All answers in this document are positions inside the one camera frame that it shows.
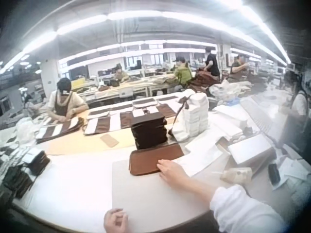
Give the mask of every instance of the green shirt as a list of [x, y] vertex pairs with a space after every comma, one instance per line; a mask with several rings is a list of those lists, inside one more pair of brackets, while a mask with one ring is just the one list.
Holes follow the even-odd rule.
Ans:
[[177, 67], [174, 74], [182, 85], [185, 85], [192, 78], [190, 68], [185, 66]]

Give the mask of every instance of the black cap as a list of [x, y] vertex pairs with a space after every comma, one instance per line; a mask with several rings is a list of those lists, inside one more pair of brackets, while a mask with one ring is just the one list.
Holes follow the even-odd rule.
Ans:
[[69, 78], [61, 78], [57, 83], [57, 89], [61, 95], [69, 95], [71, 91], [71, 81]]
[[186, 59], [182, 56], [178, 56], [176, 57], [176, 60], [173, 61], [173, 62], [182, 62], [182, 63], [185, 63], [186, 62]]

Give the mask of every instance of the hand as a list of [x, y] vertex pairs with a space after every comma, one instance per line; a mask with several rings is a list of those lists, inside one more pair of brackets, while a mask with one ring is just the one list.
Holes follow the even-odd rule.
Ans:
[[65, 122], [65, 121], [67, 121], [67, 119], [66, 119], [66, 117], [64, 117], [64, 116], [58, 116], [58, 121], [60, 121], [60, 122]]
[[70, 120], [74, 114], [75, 114], [75, 110], [73, 109], [69, 110], [66, 114], [67, 120]]
[[122, 209], [109, 210], [104, 217], [106, 233], [129, 233], [128, 215]]
[[161, 170], [160, 177], [170, 186], [186, 189], [190, 177], [185, 173], [181, 165], [170, 160], [159, 160], [157, 167]]

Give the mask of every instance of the stack of white boxes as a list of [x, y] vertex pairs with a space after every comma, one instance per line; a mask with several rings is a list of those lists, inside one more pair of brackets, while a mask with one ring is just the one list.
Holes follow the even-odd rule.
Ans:
[[179, 121], [186, 133], [195, 137], [208, 128], [209, 102], [205, 93], [192, 93], [187, 103], [189, 109], [182, 109]]

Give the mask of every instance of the black shirt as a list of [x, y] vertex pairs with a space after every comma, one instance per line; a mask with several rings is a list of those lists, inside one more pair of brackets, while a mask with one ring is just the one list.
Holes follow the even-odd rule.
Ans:
[[219, 76], [220, 72], [219, 72], [219, 69], [218, 69], [218, 64], [217, 64], [217, 59], [216, 59], [216, 55], [215, 54], [211, 54], [210, 53], [207, 56], [205, 64], [208, 65], [208, 63], [210, 61], [213, 61], [213, 65], [208, 69], [208, 71], [210, 71], [211, 75], [213, 75], [213, 76]]

